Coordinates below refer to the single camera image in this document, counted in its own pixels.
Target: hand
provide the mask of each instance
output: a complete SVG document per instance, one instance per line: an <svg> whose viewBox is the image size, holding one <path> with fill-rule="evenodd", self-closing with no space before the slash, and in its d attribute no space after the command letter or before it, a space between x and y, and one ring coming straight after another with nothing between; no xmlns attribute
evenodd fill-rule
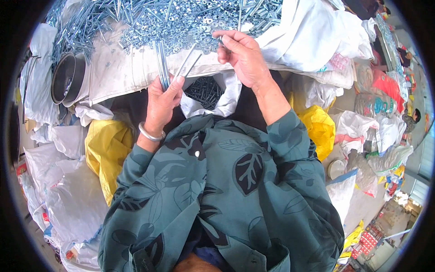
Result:
<svg viewBox="0 0 435 272"><path fill-rule="evenodd" d="M217 60L221 64L229 62L243 85L252 88L255 93L259 85L272 78L260 47L252 37L235 30L213 32L213 37L219 36L231 52L219 47Z"/></svg>
<svg viewBox="0 0 435 272"><path fill-rule="evenodd" d="M161 136L163 127L172 119L173 109L180 104L184 77L178 76L173 79L174 76L170 74L171 84L166 92L162 91L159 76L148 87L147 119L144 129L153 137Z"/></svg>

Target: yellow sack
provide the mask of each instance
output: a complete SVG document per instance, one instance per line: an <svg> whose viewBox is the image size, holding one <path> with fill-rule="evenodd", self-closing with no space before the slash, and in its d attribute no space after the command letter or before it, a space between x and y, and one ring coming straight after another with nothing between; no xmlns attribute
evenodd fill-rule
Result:
<svg viewBox="0 0 435 272"><path fill-rule="evenodd" d="M307 127L308 136L317 146L318 159L324 160L334 147L334 121L319 106L311 106L298 116Z"/></svg>
<svg viewBox="0 0 435 272"><path fill-rule="evenodd" d="M349 257L351 257L351 256L352 256L352 251L343 252L343 253L340 255L339 259L341 259L341 258L349 258Z"/></svg>
<svg viewBox="0 0 435 272"><path fill-rule="evenodd" d="M359 240L361 239L361 234L364 231L364 221L360 221L358 227L355 228L355 230L349 234L348 237L345 239L345 245L343 246L343 249L348 248L351 245L356 245L359 243ZM340 255L340 258L347 257L347 255L342 256L344 253Z"/></svg>
<svg viewBox="0 0 435 272"><path fill-rule="evenodd" d="M401 179L405 175L405 166L400 165L399 168L397 168L396 171L394 171L394 174L398 176L399 179Z"/></svg>
<svg viewBox="0 0 435 272"><path fill-rule="evenodd" d="M386 181L385 176L384 177L379 177L379 179L378 179L378 185L383 183L383 182L385 182L385 181Z"/></svg>
<svg viewBox="0 0 435 272"><path fill-rule="evenodd" d="M133 145L131 131L121 121L93 120L84 143L86 163L100 177L101 189L110 206L117 189L116 178Z"/></svg>
<svg viewBox="0 0 435 272"><path fill-rule="evenodd" d="M332 101L331 105L329 105L329 107L327 107L326 109L324 109L324 111L325 111L326 113L328 113L328 111L332 108L332 106L334 105L334 103L335 103L336 100L337 100L337 98L334 97L334 100ZM296 109L296 110L294 109L294 93L293 93L292 91L290 91L290 97L288 98L288 103L290 104L291 108L296 112L297 109Z"/></svg>

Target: silver bangle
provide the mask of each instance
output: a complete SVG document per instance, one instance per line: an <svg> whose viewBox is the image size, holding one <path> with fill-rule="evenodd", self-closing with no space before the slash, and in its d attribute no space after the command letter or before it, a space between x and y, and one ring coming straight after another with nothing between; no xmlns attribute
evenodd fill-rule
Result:
<svg viewBox="0 0 435 272"><path fill-rule="evenodd" d="M144 124L145 122L140 122L139 123L139 130L141 131L141 133L143 134L143 136L145 136L146 138L150 139L153 142L160 142L161 140L163 140L166 137L166 133L164 131L162 131L162 136L159 138L153 137L151 135L149 135L145 129L144 129Z"/></svg>

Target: black metal bowl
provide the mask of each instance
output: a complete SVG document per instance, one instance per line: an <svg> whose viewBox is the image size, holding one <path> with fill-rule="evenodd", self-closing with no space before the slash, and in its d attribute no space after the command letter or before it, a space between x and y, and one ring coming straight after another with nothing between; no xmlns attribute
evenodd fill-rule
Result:
<svg viewBox="0 0 435 272"><path fill-rule="evenodd" d="M60 59L51 81L51 98L56 105L72 102L77 98L85 70L85 60L74 56L71 52Z"/></svg>

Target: white bowl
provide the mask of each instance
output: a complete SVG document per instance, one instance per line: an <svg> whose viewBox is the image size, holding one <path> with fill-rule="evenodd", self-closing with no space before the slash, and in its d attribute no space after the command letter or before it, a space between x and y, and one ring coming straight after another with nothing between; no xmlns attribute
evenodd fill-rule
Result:
<svg viewBox="0 0 435 272"><path fill-rule="evenodd" d="M342 161L333 161L328 166L328 176L334 180L345 173L345 164Z"/></svg>

